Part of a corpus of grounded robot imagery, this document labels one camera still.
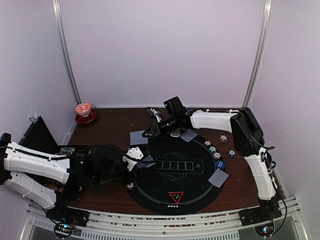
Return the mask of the clear acrylic dealer button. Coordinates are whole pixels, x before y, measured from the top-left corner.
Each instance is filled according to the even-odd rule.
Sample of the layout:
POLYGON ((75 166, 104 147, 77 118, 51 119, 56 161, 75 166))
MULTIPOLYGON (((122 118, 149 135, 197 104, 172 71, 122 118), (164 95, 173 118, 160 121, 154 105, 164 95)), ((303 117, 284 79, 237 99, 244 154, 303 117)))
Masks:
POLYGON ((178 132, 172 132, 172 133, 170 133, 170 136, 171 136, 171 137, 174 137, 174 138, 178 138, 178 137, 181 136, 181 134, 178 133, 178 132))

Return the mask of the blue playing card deck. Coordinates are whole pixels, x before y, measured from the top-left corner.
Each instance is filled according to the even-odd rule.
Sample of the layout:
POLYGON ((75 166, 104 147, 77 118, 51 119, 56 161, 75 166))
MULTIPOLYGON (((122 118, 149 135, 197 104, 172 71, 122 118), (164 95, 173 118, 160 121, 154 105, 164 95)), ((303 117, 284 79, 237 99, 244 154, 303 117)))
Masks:
POLYGON ((146 158, 144 158, 142 160, 142 162, 140 163, 140 166, 142 168, 148 168, 148 167, 152 166, 154 163, 155 162, 154 162, 153 157, 149 154, 146 158))

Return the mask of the playing card top seat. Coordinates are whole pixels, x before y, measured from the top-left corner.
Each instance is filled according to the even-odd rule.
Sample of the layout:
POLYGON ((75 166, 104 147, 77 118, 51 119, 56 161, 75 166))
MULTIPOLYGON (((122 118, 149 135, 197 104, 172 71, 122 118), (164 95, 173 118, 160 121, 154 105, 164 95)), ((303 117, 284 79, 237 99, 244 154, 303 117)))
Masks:
POLYGON ((195 137, 197 137, 197 136, 198 136, 197 133, 195 133, 195 132, 192 131, 191 129, 188 129, 188 130, 186 130, 184 133, 182 133, 182 134, 180 135, 180 138, 181 138, 183 141, 189 143, 190 141, 192 141, 192 140, 193 140, 195 137))

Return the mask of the green chip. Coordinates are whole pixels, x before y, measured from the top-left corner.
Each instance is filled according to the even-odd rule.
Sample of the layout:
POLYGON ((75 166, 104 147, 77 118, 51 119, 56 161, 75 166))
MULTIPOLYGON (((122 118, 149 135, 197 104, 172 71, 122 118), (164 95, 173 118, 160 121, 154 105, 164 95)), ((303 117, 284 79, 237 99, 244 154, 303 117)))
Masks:
POLYGON ((208 148, 208 151, 212 154, 216 153, 217 152, 217 148, 214 146, 214 145, 211 145, 209 148, 208 148))

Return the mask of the blue white chip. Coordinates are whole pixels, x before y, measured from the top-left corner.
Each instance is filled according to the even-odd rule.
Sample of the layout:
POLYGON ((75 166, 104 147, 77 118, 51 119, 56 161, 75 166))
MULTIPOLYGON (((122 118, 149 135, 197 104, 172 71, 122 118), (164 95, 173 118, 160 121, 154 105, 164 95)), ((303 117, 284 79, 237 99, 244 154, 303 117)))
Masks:
POLYGON ((212 154, 212 156, 213 156, 213 158, 214 158, 215 160, 219 160, 219 159, 221 159, 221 157, 222 157, 222 155, 221 155, 220 152, 214 152, 214 153, 212 154))

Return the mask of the red triangle marker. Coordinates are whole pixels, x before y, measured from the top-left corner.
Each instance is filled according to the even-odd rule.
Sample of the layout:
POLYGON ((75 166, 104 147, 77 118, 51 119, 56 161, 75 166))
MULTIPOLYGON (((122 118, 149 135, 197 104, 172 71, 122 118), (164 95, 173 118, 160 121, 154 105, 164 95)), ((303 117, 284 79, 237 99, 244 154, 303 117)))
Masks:
POLYGON ((172 200, 174 201, 174 203, 176 205, 178 205, 184 195, 184 191, 171 191, 169 192, 169 196, 172 198, 172 200))

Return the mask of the blue round blind button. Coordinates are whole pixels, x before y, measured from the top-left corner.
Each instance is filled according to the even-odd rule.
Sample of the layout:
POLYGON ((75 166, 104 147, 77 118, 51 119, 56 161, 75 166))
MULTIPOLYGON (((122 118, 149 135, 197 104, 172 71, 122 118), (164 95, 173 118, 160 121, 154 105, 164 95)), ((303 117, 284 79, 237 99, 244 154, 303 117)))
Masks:
POLYGON ((217 169, 221 169, 222 170, 222 169, 224 169, 226 167, 226 164, 222 160, 217 160, 215 162, 215 166, 216 166, 217 169))

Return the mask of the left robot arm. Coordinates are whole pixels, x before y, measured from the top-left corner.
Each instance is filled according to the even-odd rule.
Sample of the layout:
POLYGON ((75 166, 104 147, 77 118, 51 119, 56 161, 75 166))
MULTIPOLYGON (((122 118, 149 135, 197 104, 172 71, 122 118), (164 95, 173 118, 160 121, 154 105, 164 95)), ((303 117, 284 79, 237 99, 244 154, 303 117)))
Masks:
POLYGON ((64 204, 69 190, 98 188, 114 179, 126 178, 134 169, 131 156, 113 145, 85 147, 69 155, 54 155, 24 147, 0 137, 0 183, 51 210, 61 222, 72 218, 64 204))

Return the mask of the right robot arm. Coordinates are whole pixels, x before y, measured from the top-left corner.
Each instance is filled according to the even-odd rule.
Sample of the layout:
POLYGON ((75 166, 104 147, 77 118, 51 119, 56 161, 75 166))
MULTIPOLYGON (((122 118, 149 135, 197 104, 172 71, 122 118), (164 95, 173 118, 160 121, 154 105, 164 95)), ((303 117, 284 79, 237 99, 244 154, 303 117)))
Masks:
POLYGON ((155 138, 176 129, 213 129, 232 133, 235 149, 244 157, 254 177, 259 206, 239 212, 243 225, 272 221, 282 215, 278 202, 282 200, 276 184, 272 160, 264 141, 264 133, 248 107, 238 110, 210 111, 204 108, 185 108, 179 97, 164 102, 170 115, 163 116, 148 107, 148 115, 154 121, 142 133, 144 138, 155 138))

